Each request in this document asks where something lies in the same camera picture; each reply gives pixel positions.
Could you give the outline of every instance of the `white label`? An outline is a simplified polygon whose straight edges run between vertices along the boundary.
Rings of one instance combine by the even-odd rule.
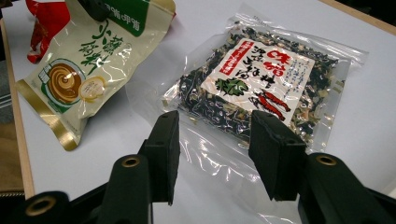
[[[201,87],[248,111],[259,109],[289,124],[315,61],[244,38]]]

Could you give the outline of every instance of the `white surface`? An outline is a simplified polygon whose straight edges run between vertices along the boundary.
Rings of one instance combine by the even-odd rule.
[[[241,4],[239,0],[175,2],[177,16],[171,30],[158,50],[139,66],[133,77],[136,80],[158,71],[164,75],[174,72],[189,51],[223,32]],[[342,159],[364,186],[391,193],[396,188],[396,37],[316,0],[246,3],[287,29],[370,52],[363,68],[346,81],[327,152]],[[3,9],[3,15],[19,80],[35,67],[26,59],[34,21],[24,1]],[[21,96],[20,104],[36,193],[61,190],[74,199],[107,182],[114,161],[136,153],[151,129],[134,114],[125,89],[121,89],[90,119],[78,149],[66,152]],[[186,176],[183,171],[195,175]],[[221,185],[212,182],[211,187],[210,181],[210,176],[193,170],[181,158],[175,203],[170,208],[155,205],[155,223],[262,223],[227,198],[230,193]],[[290,209],[285,217],[298,222],[296,210]]]

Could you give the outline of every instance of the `wooden edge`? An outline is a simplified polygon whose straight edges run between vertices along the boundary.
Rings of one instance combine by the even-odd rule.
[[[386,31],[390,34],[396,35],[396,27],[395,26],[390,25],[389,23],[381,21],[377,18],[374,18],[370,15],[364,14],[355,8],[348,7],[342,3],[336,2],[334,0],[320,0],[320,2],[325,3],[331,7],[337,8],[337,9],[345,12],[346,14],[349,14],[361,21],[365,21],[369,24],[372,24],[373,26],[375,26],[383,31]]]
[[[35,195],[35,187],[33,184],[33,177],[32,177],[32,170],[30,167],[29,153],[27,151],[26,139],[25,139],[23,123],[22,123],[20,101],[18,98],[18,92],[17,92],[16,86],[15,86],[14,70],[12,67],[11,54],[9,52],[8,39],[7,39],[5,23],[4,23],[3,19],[0,20],[0,26],[1,26],[2,36],[3,36],[3,42],[4,42],[4,52],[6,54],[7,71],[8,71],[8,79],[9,79],[9,90],[10,90],[11,99],[12,99],[12,109],[13,109],[13,113],[14,113],[15,129],[17,131],[17,141],[18,141],[18,149],[19,149],[19,153],[20,153],[23,188],[24,188],[24,192],[25,192],[25,198],[28,199]]]

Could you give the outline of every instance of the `plastic wrap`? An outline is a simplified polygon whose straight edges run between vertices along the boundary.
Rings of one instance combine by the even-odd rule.
[[[260,64],[250,64],[246,57],[238,56],[238,53],[248,54],[250,60],[254,61],[252,57],[265,58],[261,55],[264,53],[262,50],[265,53],[276,52],[266,55],[267,60],[260,61]],[[271,58],[284,54],[285,60],[289,56],[300,61]],[[180,144],[183,157],[198,170],[211,175],[214,181],[223,183],[235,198],[235,204],[244,211],[257,216],[262,223],[299,223],[296,202],[271,202],[248,156],[251,109],[272,112],[284,119],[285,124],[305,140],[307,153],[323,151],[347,76],[363,66],[367,55],[367,52],[331,40],[286,30],[243,5],[228,20],[224,34],[213,35],[193,50],[186,56],[185,62],[179,65],[176,74],[158,81],[162,85],[151,86],[145,81],[131,81],[126,85],[126,91],[133,111],[151,124],[163,112],[175,108],[181,111]],[[244,60],[247,64],[237,65],[233,62],[243,63]],[[227,65],[224,64],[227,63],[231,63],[229,67],[242,71],[239,77],[233,75],[221,78],[220,70],[226,70]],[[292,63],[299,63],[302,69],[293,69],[290,66]],[[264,81],[251,88],[254,84],[250,82],[244,85],[240,80],[246,80],[241,76],[255,77],[255,65],[259,67],[259,80],[262,78]],[[274,71],[282,65],[284,70]],[[296,84],[295,81],[288,83],[282,76],[276,76],[293,72],[305,75],[301,83],[301,79]],[[211,90],[203,87],[206,82],[212,85]],[[280,89],[282,84],[294,85],[301,95],[284,97],[275,90]],[[252,89],[247,99],[235,100],[238,96],[248,95],[247,89]],[[229,102],[232,100],[252,103],[252,106],[245,109],[241,104]],[[208,194],[216,198],[216,192]]]

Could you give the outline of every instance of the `green leaf illustration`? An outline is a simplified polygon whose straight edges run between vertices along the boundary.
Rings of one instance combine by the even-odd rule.
[[[227,78],[226,80],[219,78],[215,85],[218,91],[224,91],[224,95],[244,95],[244,91],[248,90],[248,85],[235,77]]]

